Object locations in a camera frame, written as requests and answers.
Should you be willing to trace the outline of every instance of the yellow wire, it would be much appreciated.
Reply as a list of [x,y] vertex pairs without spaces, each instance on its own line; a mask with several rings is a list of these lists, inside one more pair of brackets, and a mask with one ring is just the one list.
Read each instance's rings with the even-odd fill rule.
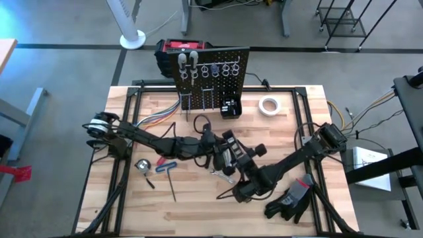
[[[376,104],[379,104],[380,102],[382,102],[383,100],[385,100],[385,99],[393,96],[394,94],[395,94],[394,92],[387,94],[386,96],[382,97],[381,99],[379,99],[379,100],[373,102],[372,104],[370,104],[370,106],[368,106],[368,108],[371,107],[371,106],[374,106]],[[346,129],[352,122],[356,121],[356,119],[358,119],[358,118],[359,118],[359,115],[357,115],[356,117],[354,117],[354,119],[350,123],[348,123],[347,125],[343,126],[341,130]]]
[[345,120],[344,120],[344,116],[342,115],[341,111],[339,111],[339,109],[335,106],[335,104],[333,104],[333,102],[330,102],[328,100],[328,103],[333,107],[333,109],[335,109],[335,111],[338,113],[339,117],[341,118],[341,128],[343,128],[345,126]]
[[142,125],[142,126],[147,126],[147,127],[156,126],[156,125],[158,125],[158,124],[160,124],[160,123],[164,122],[165,120],[169,119],[171,116],[173,116],[173,114],[174,114],[175,112],[177,112],[177,110],[178,110],[178,109],[175,109],[172,113],[170,113],[170,114],[169,114],[168,116],[166,116],[165,118],[160,119],[158,122],[154,122],[154,123],[152,123],[152,124],[146,124],[146,125]]

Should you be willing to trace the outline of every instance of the butcher block tabletop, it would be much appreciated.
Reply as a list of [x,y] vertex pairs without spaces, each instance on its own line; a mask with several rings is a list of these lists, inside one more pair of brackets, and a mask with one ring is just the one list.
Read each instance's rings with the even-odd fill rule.
[[[302,87],[307,89],[313,121],[317,124],[331,122],[323,86]],[[104,111],[116,113],[122,118],[127,89],[128,87],[111,87]],[[258,111],[258,102],[261,97],[266,95],[278,98],[282,104],[282,109],[276,116],[267,117]],[[177,100],[177,93],[143,93],[138,118],[141,120],[150,114],[162,111],[172,106]],[[305,118],[303,102],[300,98],[299,104],[301,105],[302,117]],[[244,92],[242,94],[242,106],[243,113],[236,120],[223,120],[219,109],[207,109],[192,110],[188,121],[186,121],[185,114],[180,114],[179,108],[167,121],[147,128],[147,131],[160,136],[173,122],[176,122],[177,136],[200,138],[200,135],[194,131],[192,123],[196,115],[205,114],[210,118],[212,131],[216,135],[221,136],[223,132],[233,130],[237,139],[247,147],[255,147],[263,143],[267,148],[267,154],[262,157],[254,157],[259,167],[277,163],[294,152],[293,135],[297,129],[297,122],[291,93]],[[128,118],[132,118],[133,108],[134,104],[132,104]],[[199,126],[204,122],[203,118],[197,121]],[[95,153],[92,160],[104,157],[106,154],[107,149],[103,149]],[[301,178],[305,174],[304,164],[300,164],[287,172],[269,199],[239,204],[234,198],[216,200],[216,196],[231,188],[233,184],[229,184],[218,176],[211,175],[205,168],[197,167],[193,160],[179,161],[177,159],[172,160],[178,163],[177,168],[170,171],[177,201],[174,202],[167,174],[155,173],[155,165],[159,156],[152,149],[135,144],[132,164],[140,159],[148,159],[151,162],[152,168],[148,178],[155,185],[155,189],[153,190],[147,184],[145,177],[136,167],[131,166],[120,230],[122,236],[289,236],[316,234],[311,206],[303,214],[298,224],[294,224],[293,219],[285,221],[278,215],[272,219],[267,219],[263,213],[267,203],[281,196],[295,179]],[[198,159],[199,164],[204,163],[204,161],[204,158]],[[324,159],[322,164],[330,202],[346,223],[357,231],[356,215],[342,165],[331,159]],[[113,158],[103,159],[91,165],[81,209],[77,214],[75,232],[83,231],[84,228],[88,227],[104,206],[112,165]],[[236,172],[233,178],[238,181],[239,173]],[[320,201],[318,205],[324,230],[327,231],[325,213]],[[110,230],[114,227],[116,207],[117,202],[112,208]]]
[[15,39],[0,39],[0,74],[5,68],[17,43]]

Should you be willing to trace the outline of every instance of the black pegboard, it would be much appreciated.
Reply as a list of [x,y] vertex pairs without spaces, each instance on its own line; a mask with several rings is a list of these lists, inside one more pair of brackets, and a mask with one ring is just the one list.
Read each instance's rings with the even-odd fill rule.
[[[194,80],[194,86],[192,86],[192,78],[190,73],[190,56],[191,50],[171,52],[169,53],[169,60],[172,67],[172,75],[176,89],[182,95],[191,94],[190,99],[190,110],[203,109],[203,108],[219,108],[220,100],[222,95],[241,95],[243,92],[245,71],[247,69],[247,63],[249,60],[250,48],[249,47],[238,47],[238,48],[219,48],[219,49],[207,49],[197,50],[198,52],[198,77]],[[178,56],[179,54],[185,54],[187,61],[186,72],[188,78],[182,80],[179,72]],[[223,64],[217,65],[219,67],[219,76],[213,77],[210,65],[208,67],[209,76],[203,78],[202,75],[202,64],[203,63],[223,63],[223,62],[235,62],[239,66],[238,75],[232,75],[232,65],[228,63],[230,67],[229,75],[223,76],[222,67]],[[213,89],[213,96],[211,91],[204,91],[204,107],[203,107],[203,89]],[[189,96],[182,96],[181,107],[183,110],[188,110]]]

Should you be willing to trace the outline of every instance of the white paper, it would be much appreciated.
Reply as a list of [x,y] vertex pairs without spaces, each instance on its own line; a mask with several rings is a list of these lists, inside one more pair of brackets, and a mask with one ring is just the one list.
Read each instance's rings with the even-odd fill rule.
[[[354,155],[354,168],[358,169],[363,166],[366,166],[370,163],[378,162],[388,158],[388,155],[384,153],[374,152],[368,149],[363,149],[360,147],[352,148]],[[389,178],[389,173],[382,175],[380,177],[371,178],[365,181],[356,182],[358,185],[368,186],[372,188],[378,188],[381,190],[391,191],[391,181]]]

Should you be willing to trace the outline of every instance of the tape roll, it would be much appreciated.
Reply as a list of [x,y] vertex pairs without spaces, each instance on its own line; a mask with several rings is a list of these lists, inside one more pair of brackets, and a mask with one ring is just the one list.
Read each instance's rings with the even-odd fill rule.
[[[264,103],[265,102],[272,102],[273,104],[275,104],[276,109],[273,111],[268,111],[264,108]],[[275,97],[271,97],[271,96],[264,96],[260,99],[260,101],[258,102],[258,109],[260,110],[260,112],[265,115],[265,116],[274,116],[277,113],[280,112],[280,103],[279,101],[275,98]]]

